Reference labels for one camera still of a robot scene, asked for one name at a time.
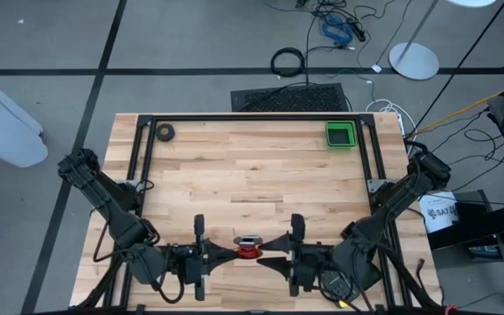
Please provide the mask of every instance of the green bin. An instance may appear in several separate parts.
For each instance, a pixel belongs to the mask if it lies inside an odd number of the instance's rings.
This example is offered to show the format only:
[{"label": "green bin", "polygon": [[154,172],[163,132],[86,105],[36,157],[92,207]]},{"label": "green bin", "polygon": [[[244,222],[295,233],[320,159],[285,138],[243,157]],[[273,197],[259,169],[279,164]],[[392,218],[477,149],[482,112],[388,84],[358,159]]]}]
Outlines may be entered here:
[{"label": "green bin", "polygon": [[325,137],[328,147],[334,149],[348,149],[357,145],[355,122],[330,121],[325,124]]}]

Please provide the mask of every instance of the white trash can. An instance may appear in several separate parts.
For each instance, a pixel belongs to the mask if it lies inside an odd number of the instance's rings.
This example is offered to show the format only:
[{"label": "white trash can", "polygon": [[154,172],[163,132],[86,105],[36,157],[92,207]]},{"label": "white trash can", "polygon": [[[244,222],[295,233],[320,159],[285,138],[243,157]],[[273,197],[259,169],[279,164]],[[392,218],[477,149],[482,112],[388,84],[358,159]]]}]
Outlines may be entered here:
[{"label": "white trash can", "polygon": [[41,133],[40,124],[0,90],[0,158],[18,167],[44,161]]}]

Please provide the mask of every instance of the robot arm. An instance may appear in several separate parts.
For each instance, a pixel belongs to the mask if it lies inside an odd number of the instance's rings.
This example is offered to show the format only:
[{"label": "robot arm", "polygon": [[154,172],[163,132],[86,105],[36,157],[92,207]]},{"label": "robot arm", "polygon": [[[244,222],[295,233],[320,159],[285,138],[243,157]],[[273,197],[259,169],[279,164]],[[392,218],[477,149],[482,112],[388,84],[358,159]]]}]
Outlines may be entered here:
[{"label": "robot arm", "polygon": [[[281,273],[288,281],[290,294],[299,287],[305,291],[331,291],[335,299],[353,301],[361,290],[377,283],[382,275],[372,264],[377,248],[384,250],[421,306],[437,304],[419,287],[396,252],[382,243],[383,230],[417,198],[429,191],[443,189],[450,179],[450,168],[422,146],[409,162],[408,174],[397,181],[383,182],[370,196],[376,209],[373,215],[350,223],[340,234],[343,241],[336,246],[304,244],[305,220],[299,214],[291,217],[291,234],[263,244],[262,250],[292,252],[285,258],[263,258],[258,262]],[[318,288],[314,285],[318,278]]]},{"label": "robot arm", "polygon": [[[218,246],[204,236],[205,222],[202,214],[194,218],[196,242],[189,245],[155,246],[160,235],[152,224],[130,212],[142,205],[136,186],[117,184],[103,173],[97,156],[88,149],[64,158],[58,164],[58,174],[65,181],[80,189],[93,207],[107,222],[110,236],[117,250],[113,255],[122,259],[112,263],[104,278],[79,306],[94,306],[113,279],[121,262],[129,265],[134,277],[141,284],[150,284],[168,303],[177,303],[184,295],[184,284],[194,284],[195,298],[205,299],[205,275],[226,262],[238,257],[231,250]],[[180,293],[170,300],[161,286],[166,272],[178,275]]]}]

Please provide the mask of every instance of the yellow cable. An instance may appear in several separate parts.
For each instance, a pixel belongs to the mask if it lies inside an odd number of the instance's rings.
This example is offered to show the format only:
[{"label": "yellow cable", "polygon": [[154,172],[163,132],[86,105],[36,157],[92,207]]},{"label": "yellow cable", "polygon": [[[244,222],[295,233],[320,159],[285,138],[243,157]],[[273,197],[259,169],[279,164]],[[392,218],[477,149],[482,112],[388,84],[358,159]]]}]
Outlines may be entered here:
[{"label": "yellow cable", "polygon": [[479,100],[479,101],[476,101],[474,104],[468,106],[467,108],[462,108],[461,110],[457,111],[457,112],[454,112],[450,115],[448,115],[447,117],[443,118],[443,119],[439,119],[437,120],[436,122],[430,124],[429,126],[426,126],[424,128],[421,128],[416,134],[414,134],[414,136],[416,135],[419,135],[420,133],[423,133],[424,131],[426,130],[429,130],[429,129],[432,129],[434,127],[436,127],[437,125],[441,124],[441,123],[444,123],[446,122],[447,120],[453,118],[454,116],[458,116],[458,115],[462,115],[464,114],[465,112],[467,112],[468,110],[471,110],[471,109],[475,109],[476,107],[478,107],[479,105],[491,100],[492,98],[496,97],[496,96],[499,96],[500,94],[504,93],[504,90],[498,92],[498,93],[495,93],[495,94],[492,94],[492,95],[489,95],[488,97],[486,97],[485,99],[483,100]]}]

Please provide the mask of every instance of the wooden tabletop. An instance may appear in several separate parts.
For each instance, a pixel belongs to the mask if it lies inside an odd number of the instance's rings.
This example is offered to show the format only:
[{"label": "wooden tabletop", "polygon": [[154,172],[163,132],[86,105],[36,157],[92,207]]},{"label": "wooden tabletop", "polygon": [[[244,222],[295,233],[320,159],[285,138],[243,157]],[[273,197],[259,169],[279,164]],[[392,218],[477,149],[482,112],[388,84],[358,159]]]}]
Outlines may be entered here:
[{"label": "wooden tabletop", "polygon": [[[126,178],[137,116],[118,114],[115,118],[103,166],[112,179]],[[387,176],[399,179],[406,174],[408,159],[396,116],[377,113],[374,118]],[[291,229],[294,213],[305,217],[305,242],[336,244],[344,226],[370,214],[359,148],[328,150],[324,121],[169,123],[176,136],[169,143],[154,144],[149,180],[155,188],[147,192],[143,208],[143,217],[160,233],[161,244],[193,242],[195,214],[205,215],[206,236],[227,248],[235,247],[233,239],[238,235],[260,235],[265,242],[282,235]],[[136,179],[143,164],[146,132]],[[364,134],[376,174],[367,129]],[[87,296],[109,266],[109,261],[92,260],[103,223],[98,213],[91,217],[71,305]],[[396,224],[407,268],[415,274],[418,259],[426,261],[421,272],[423,283],[440,302],[437,274],[422,220],[406,211]],[[112,245],[107,234],[101,255],[111,251]],[[281,255],[264,253],[264,257]],[[400,305],[396,272],[389,266],[395,301]],[[116,288],[115,301],[118,301],[119,282]],[[173,298],[178,292],[176,277],[168,276],[163,288]],[[370,288],[367,295],[373,305],[386,304],[382,282]],[[362,298],[353,303],[367,309]],[[193,286],[188,285],[178,304],[167,304],[149,285],[141,285],[134,279],[129,308],[138,304],[149,310],[335,310],[319,292],[301,291],[298,297],[290,297],[288,284],[280,274],[255,261],[243,260],[225,263],[206,278],[203,302],[194,300]]]}]

